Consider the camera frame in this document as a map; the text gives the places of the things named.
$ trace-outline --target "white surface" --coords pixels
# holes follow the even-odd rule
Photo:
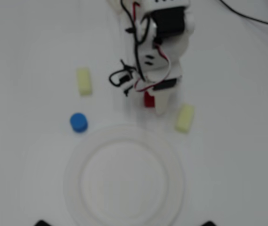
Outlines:
[[[119,0],[107,0],[109,4],[113,7],[116,13],[120,14],[122,12],[122,7]]]
[[[182,166],[172,147],[133,126],[87,136],[64,178],[68,210],[81,226],[169,226],[183,193]]]
[[[164,0],[164,1],[155,1],[155,0],[144,0],[141,2],[146,13],[160,10],[163,8],[173,8],[173,7],[186,7],[189,6],[189,0]]]
[[[268,20],[268,0],[227,0]],[[216,0],[192,0],[196,31],[182,57],[182,89],[156,118],[106,83],[124,57],[123,32],[105,1],[0,0],[0,226],[74,226],[63,174],[86,113],[88,133],[116,123],[166,136],[183,162],[184,208],[174,226],[268,225],[268,27]],[[89,66],[92,97],[80,98],[75,70]],[[175,110],[196,106],[191,133],[173,129]]]

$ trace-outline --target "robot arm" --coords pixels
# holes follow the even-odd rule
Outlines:
[[[166,111],[170,95],[181,81],[179,59],[185,53],[189,36],[195,28],[189,5],[186,0],[142,0],[139,4],[140,17],[132,16],[136,19],[137,39],[144,37],[136,59],[136,68],[139,64],[145,78],[144,88],[137,88],[139,82],[142,84],[139,73],[130,81],[123,79],[124,75],[119,79],[126,81],[124,87],[127,92],[134,88],[153,96],[158,114]]]

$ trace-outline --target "black object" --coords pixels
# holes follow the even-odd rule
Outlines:
[[[151,60],[154,59],[154,56],[152,56],[152,55],[146,55],[146,57],[147,57],[148,59],[151,59]]]
[[[259,20],[259,19],[256,19],[254,17],[251,17],[251,16],[248,16],[246,14],[242,14],[238,11],[236,11],[235,9],[233,9],[231,6],[229,6],[224,0],[219,0],[226,8],[228,8],[231,12],[243,17],[243,18],[246,18],[246,19],[249,19],[249,20],[253,20],[253,21],[256,21],[256,22],[259,22],[259,23],[262,23],[262,24],[267,24],[268,25],[268,22],[267,21],[264,21],[264,20]]]
[[[45,221],[40,220],[38,223],[36,223],[35,226],[51,226],[50,224],[47,224]]]
[[[137,65],[137,72],[140,75],[141,79],[143,81],[146,81],[145,77],[144,77],[144,74],[142,72],[141,64],[140,64],[139,57],[138,57],[138,48],[139,48],[140,45],[142,45],[146,41],[148,31],[149,31],[149,26],[150,26],[150,18],[146,17],[147,18],[146,32],[145,32],[144,36],[142,37],[142,40],[138,40],[137,29],[136,29],[136,25],[135,25],[134,20],[133,20],[133,18],[131,16],[130,12],[128,11],[128,9],[125,7],[125,5],[123,3],[123,0],[120,0],[120,4],[121,4],[122,9],[125,11],[127,16],[129,17],[130,23],[132,25],[131,28],[127,29],[127,32],[133,32],[132,34],[133,34],[134,43],[135,43],[134,44],[134,55],[135,55],[135,60],[136,60],[136,65]]]
[[[184,10],[184,7],[176,7],[151,13],[151,17],[157,25],[157,38],[169,38],[184,32]]]
[[[133,79],[132,73],[133,73],[133,71],[136,70],[135,67],[126,65],[126,64],[123,62],[123,60],[121,60],[121,63],[122,63],[123,69],[118,70],[118,71],[112,73],[112,74],[109,76],[109,81],[110,81],[110,83],[111,83],[113,86],[115,86],[115,87],[120,87],[120,86],[122,86],[124,83],[126,83],[126,82],[132,80],[132,79]],[[113,82],[112,78],[113,78],[115,75],[120,74],[120,73],[126,73],[126,74],[125,74],[124,76],[122,76],[122,77],[119,79],[119,83],[116,84],[116,83]]]
[[[132,27],[130,27],[130,28],[125,29],[125,31],[126,31],[127,33],[129,33],[129,34],[133,34],[133,33],[135,32],[135,29],[132,28]]]
[[[145,64],[148,65],[148,66],[153,66],[154,65],[152,62],[149,62],[149,61],[146,61]]]
[[[158,85],[154,86],[154,91],[172,88],[176,84],[177,84],[177,79],[164,80],[163,82],[161,82]]]
[[[126,97],[129,96],[129,92],[130,92],[130,90],[131,90],[132,88],[134,88],[134,86],[130,86],[129,88],[127,88],[127,89],[124,91],[124,94],[125,94]]]
[[[212,221],[208,221],[207,223],[203,224],[202,226],[216,226]]]

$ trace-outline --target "red wire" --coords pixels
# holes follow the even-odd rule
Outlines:
[[[138,2],[133,2],[133,19],[136,20],[136,6],[140,7]]]
[[[157,47],[157,49],[158,49],[159,55],[160,55],[162,58],[164,58],[166,61],[168,61],[167,56],[162,52],[160,46],[159,46],[159,45],[156,45],[156,47]],[[145,87],[145,88],[143,88],[143,89],[136,90],[136,91],[137,91],[137,92],[145,92],[145,91],[147,91],[148,89],[150,89],[150,88],[152,88],[152,87],[154,87],[154,86],[156,86],[156,85],[162,83],[167,77],[165,77],[165,78],[164,78],[161,82],[159,82],[159,83],[152,84],[152,85],[150,85],[150,86],[147,86],[147,87]],[[135,89],[136,89],[138,83],[140,82],[140,80],[141,80],[141,79],[138,79],[137,82],[135,83],[135,85],[134,85],[134,88],[135,88]]]

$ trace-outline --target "cable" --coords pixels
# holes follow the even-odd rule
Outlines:
[[[140,7],[140,4],[138,2],[133,2],[133,19],[136,20],[136,6]]]
[[[168,58],[168,56],[162,51],[162,49],[161,49],[161,47],[160,47],[159,45],[156,45],[156,47],[157,47],[157,49],[158,49],[158,53],[159,53],[159,55],[160,55],[162,58],[164,58],[164,59],[168,62],[168,69],[167,69],[166,75],[165,75],[165,77],[164,77],[161,81],[159,81],[159,82],[157,82],[157,83],[154,83],[154,84],[152,84],[152,85],[149,85],[149,86],[147,86],[147,87],[145,87],[145,88],[143,88],[143,89],[137,89],[137,85],[138,85],[139,82],[140,82],[140,79],[138,79],[138,80],[136,81],[135,85],[134,85],[134,89],[136,90],[136,92],[145,92],[145,91],[147,91],[148,89],[150,89],[150,88],[152,88],[152,87],[154,87],[154,86],[156,86],[156,85],[159,85],[160,83],[162,83],[163,81],[165,81],[166,79],[168,79],[168,77],[169,77],[169,75],[170,75],[170,73],[171,73],[171,60],[170,60],[170,59]]]
[[[130,15],[130,12],[127,10],[127,8],[125,7],[124,3],[123,3],[123,0],[120,0],[120,4],[123,8],[123,10],[126,12],[127,16],[129,17],[130,19],[130,22],[131,22],[131,25],[132,27],[127,29],[127,32],[129,33],[132,33],[133,34],[133,37],[134,37],[134,55],[135,55],[135,60],[136,60],[136,67],[132,67],[132,66],[128,66],[126,65],[122,60],[121,60],[121,63],[123,65],[123,69],[121,70],[118,70],[114,73],[112,73],[110,76],[109,76],[109,81],[110,83],[115,86],[115,87],[120,87],[124,82],[127,82],[129,81],[128,79],[132,79],[132,73],[135,71],[137,72],[139,75],[140,75],[140,79],[139,80],[143,80],[143,81],[146,81],[145,80],[145,77],[144,77],[144,74],[142,72],[142,69],[141,69],[141,64],[140,64],[140,61],[139,61],[139,56],[138,56],[138,48],[140,45],[142,45],[146,39],[147,39],[147,36],[148,36],[148,32],[149,32],[149,27],[150,27],[150,17],[149,15],[145,16],[141,22],[143,22],[143,20],[147,19],[147,25],[146,25],[146,31],[142,37],[141,40],[138,40],[138,37],[137,37],[137,28],[135,26],[135,21],[133,20],[132,16]],[[140,4],[138,2],[134,2],[133,3],[133,17],[134,19],[136,19],[136,6],[139,6],[140,7]],[[123,73],[123,72],[126,72],[128,75],[129,75],[129,78],[126,78],[126,75],[123,77],[123,81],[120,81],[119,84],[116,84],[113,82],[112,78],[119,74],[119,73]]]
[[[127,81],[133,79],[132,73],[133,73],[134,71],[136,71],[136,68],[135,68],[135,67],[126,65],[126,64],[123,62],[123,60],[121,60],[121,63],[122,63],[122,65],[123,65],[123,69],[118,70],[118,71],[116,71],[116,72],[113,72],[113,73],[109,76],[109,81],[110,81],[110,83],[111,83],[113,86],[118,87],[118,88],[119,88],[123,83],[125,83],[125,82],[127,82]],[[115,75],[120,74],[120,73],[122,73],[122,72],[126,72],[126,73],[127,73],[127,75],[128,75],[128,79],[126,79],[126,81],[123,81],[123,82],[120,80],[120,82],[119,82],[118,84],[114,83],[113,80],[112,80],[112,78],[113,78]]]
[[[141,77],[141,79],[143,81],[146,81],[145,80],[145,77],[143,75],[143,72],[142,72],[142,69],[141,69],[141,64],[140,64],[140,61],[139,61],[139,56],[138,56],[138,48],[139,48],[139,41],[138,41],[138,38],[137,38],[137,29],[136,29],[136,26],[135,26],[135,23],[133,21],[133,18],[132,16],[130,15],[130,12],[128,11],[128,9],[125,7],[124,3],[123,3],[123,0],[120,0],[120,4],[121,4],[121,7],[122,9],[125,11],[125,13],[128,15],[129,19],[130,19],[130,22],[132,24],[132,29],[133,29],[133,36],[134,36],[134,42],[135,42],[135,45],[134,45],[134,54],[135,54],[135,60],[136,60],[136,65],[137,65],[137,70],[138,70],[138,73]]]
[[[245,15],[243,13],[240,13],[238,11],[236,11],[235,9],[233,9],[232,7],[230,7],[226,2],[224,2],[224,0],[219,0],[226,8],[228,8],[231,12],[241,16],[241,17],[244,17],[246,19],[249,19],[249,20],[253,20],[253,21],[256,21],[256,22],[259,22],[259,23],[262,23],[262,24],[267,24],[268,25],[268,22],[267,21],[263,21],[263,20],[259,20],[259,19],[256,19],[254,17],[251,17],[251,16],[248,16],[248,15]]]

